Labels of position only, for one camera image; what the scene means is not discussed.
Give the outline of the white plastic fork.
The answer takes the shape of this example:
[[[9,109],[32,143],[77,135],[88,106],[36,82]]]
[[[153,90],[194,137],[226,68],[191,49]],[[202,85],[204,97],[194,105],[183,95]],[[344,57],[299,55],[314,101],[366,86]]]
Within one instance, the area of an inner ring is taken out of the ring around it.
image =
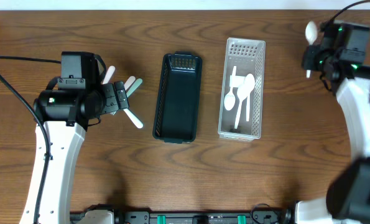
[[[132,121],[136,128],[143,128],[143,122],[130,109],[123,109],[123,111],[126,113],[128,118]]]
[[[130,76],[124,84],[125,91],[128,91],[135,81],[136,81],[135,76]]]

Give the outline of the white plastic spoon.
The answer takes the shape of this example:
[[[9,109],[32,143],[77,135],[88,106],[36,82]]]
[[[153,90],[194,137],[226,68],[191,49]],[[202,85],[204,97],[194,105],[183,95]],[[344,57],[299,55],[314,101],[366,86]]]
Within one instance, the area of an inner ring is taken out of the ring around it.
[[[115,66],[110,66],[107,71],[106,71],[106,74],[104,76],[104,79],[102,81],[102,84],[107,84],[109,83],[110,79],[112,78],[112,76],[114,75],[114,72],[115,72],[116,68]]]

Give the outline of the mint green plastic fork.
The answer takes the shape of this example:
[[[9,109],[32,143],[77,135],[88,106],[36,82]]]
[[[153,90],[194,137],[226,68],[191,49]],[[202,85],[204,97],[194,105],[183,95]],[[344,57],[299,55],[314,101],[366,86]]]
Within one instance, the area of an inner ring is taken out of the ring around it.
[[[127,97],[130,97],[142,84],[143,80],[138,78],[126,92]]]

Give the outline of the white spoon bowl up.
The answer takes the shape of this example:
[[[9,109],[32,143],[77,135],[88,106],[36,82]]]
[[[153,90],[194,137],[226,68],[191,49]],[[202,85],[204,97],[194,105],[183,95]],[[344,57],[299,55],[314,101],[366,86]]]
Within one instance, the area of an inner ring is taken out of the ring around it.
[[[311,75],[311,68],[313,59],[315,57],[315,46],[313,43],[316,41],[318,37],[318,29],[316,24],[313,21],[310,21],[306,28],[305,28],[305,38],[307,42],[309,43],[309,46],[307,47],[307,51],[305,52],[304,56],[304,64],[303,67],[306,70],[306,77],[310,78]]]

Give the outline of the white spoon clear basket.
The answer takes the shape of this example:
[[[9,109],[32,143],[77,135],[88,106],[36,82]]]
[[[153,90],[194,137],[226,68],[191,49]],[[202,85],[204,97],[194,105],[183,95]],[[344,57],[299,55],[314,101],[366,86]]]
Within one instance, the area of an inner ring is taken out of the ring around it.
[[[251,112],[251,92],[255,88],[255,78],[254,75],[249,73],[245,79],[244,84],[247,89],[247,98],[246,98],[246,121],[248,122],[250,120],[250,112]]]

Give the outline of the white spoon horizontal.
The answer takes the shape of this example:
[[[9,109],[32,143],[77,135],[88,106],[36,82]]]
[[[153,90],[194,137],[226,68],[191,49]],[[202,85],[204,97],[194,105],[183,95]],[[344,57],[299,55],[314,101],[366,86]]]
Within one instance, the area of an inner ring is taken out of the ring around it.
[[[243,101],[247,98],[247,96],[249,94],[248,89],[249,89],[249,87],[246,84],[242,84],[238,88],[238,91],[237,91],[237,97],[239,99],[239,105],[238,105],[238,110],[237,110],[236,117],[235,117],[235,122],[234,122],[234,128],[235,129],[238,128],[238,124],[239,124],[239,120],[240,120],[240,116],[241,116],[242,104],[243,104]]]

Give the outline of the white spoon bowl down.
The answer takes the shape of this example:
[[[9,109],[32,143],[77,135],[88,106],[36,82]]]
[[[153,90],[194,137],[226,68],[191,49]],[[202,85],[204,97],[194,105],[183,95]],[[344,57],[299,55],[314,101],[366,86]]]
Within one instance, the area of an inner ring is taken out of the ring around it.
[[[236,102],[236,97],[233,93],[233,86],[232,86],[233,78],[236,76],[236,70],[237,70],[237,66],[234,66],[232,70],[232,74],[229,78],[229,92],[224,97],[224,108],[226,111],[232,110]]]

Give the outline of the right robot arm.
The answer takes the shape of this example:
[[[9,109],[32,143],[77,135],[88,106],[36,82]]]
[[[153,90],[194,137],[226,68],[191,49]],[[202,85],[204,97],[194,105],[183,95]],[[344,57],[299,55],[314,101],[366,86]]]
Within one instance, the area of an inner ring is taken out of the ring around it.
[[[331,24],[305,29],[309,46],[302,59],[308,74],[320,72],[346,120],[351,164],[330,184],[326,195],[299,201],[284,223],[370,223],[370,66],[364,64],[370,28]]]

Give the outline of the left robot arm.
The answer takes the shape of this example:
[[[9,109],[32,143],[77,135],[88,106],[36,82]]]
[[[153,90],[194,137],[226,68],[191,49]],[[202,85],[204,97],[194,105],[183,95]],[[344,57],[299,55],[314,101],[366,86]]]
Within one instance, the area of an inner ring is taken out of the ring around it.
[[[40,124],[21,223],[69,223],[76,161],[90,120],[128,108],[124,83],[110,82],[99,55],[62,52],[61,75],[34,101]]]

